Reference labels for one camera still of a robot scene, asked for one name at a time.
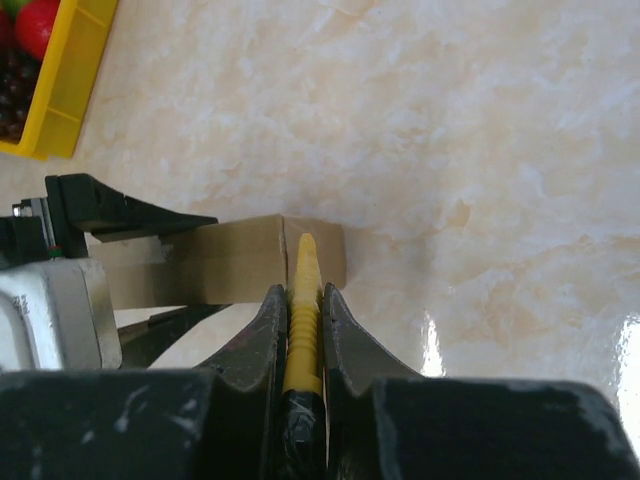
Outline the brown cardboard express box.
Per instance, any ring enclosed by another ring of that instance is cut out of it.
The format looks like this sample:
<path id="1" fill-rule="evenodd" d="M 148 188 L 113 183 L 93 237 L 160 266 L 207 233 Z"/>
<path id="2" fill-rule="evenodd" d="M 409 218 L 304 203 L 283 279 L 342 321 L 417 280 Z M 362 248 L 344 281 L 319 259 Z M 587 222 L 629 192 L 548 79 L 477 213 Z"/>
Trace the brown cardboard express box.
<path id="1" fill-rule="evenodd" d="M 115 309 L 258 303 L 273 285 L 291 287 L 303 234 L 313 236 L 321 278 L 346 284 L 341 225 L 268 215 L 193 231 L 90 246 L 104 267 Z"/>

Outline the yellow utility knife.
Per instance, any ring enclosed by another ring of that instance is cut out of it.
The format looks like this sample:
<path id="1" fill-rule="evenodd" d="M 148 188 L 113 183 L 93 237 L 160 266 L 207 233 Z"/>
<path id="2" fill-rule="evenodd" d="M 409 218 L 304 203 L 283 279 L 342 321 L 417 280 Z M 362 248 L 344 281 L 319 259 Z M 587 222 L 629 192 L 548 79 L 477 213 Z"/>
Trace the yellow utility knife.
<path id="1" fill-rule="evenodd" d="M 317 246 L 301 235 L 293 288 L 289 294 L 290 326 L 283 383 L 285 458 L 301 471 L 318 472 L 326 460 L 326 427 L 322 373 L 323 287 Z"/>

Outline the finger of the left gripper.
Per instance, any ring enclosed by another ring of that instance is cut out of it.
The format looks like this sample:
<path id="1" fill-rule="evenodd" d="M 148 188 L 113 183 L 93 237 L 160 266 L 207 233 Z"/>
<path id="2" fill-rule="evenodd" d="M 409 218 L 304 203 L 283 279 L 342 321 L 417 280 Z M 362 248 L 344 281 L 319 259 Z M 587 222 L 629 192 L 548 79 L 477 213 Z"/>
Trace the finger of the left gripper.
<path id="1" fill-rule="evenodd" d="M 145 321 L 119 327 L 121 369 L 147 369 L 181 337 L 227 305 L 190 305 L 150 316 Z"/>

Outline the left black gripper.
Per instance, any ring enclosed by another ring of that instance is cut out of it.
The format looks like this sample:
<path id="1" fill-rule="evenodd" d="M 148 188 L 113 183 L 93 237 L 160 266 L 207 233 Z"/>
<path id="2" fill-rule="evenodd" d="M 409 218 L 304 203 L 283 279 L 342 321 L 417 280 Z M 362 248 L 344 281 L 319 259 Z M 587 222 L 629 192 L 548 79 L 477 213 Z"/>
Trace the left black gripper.
<path id="1" fill-rule="evenodd" d="M 45 178 L 47 197 L 24 199 L 1 218 L 1 269 L 88 257 L 86 234 L 102 242 L 168 235 L 218 219 L 178 213 L 126 195 L 93 176 Z"/>

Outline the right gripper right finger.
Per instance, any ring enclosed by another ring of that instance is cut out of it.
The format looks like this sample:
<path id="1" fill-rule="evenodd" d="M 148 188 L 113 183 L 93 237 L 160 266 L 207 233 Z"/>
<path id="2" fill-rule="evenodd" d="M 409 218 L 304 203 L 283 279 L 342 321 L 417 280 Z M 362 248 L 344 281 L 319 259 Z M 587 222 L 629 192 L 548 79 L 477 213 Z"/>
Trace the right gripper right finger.
<path id="1" fill-rule="evenodd" d="M 610 403 L 588 385 L 431 378 L 409 368 L 327 285 L 323 305 L 332 479 L 635 479 Z"/>

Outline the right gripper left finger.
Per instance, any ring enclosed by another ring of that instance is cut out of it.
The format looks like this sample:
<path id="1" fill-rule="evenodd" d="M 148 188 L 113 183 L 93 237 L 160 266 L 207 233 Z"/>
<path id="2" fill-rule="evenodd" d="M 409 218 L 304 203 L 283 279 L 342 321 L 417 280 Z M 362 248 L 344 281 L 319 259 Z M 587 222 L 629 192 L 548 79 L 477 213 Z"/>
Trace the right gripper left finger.
<path id="1" fill-rule="evenodd" d="M 1 377 L 5 479 L 265 479 L 284 376 L 287 296 L 190 369 Z"/>

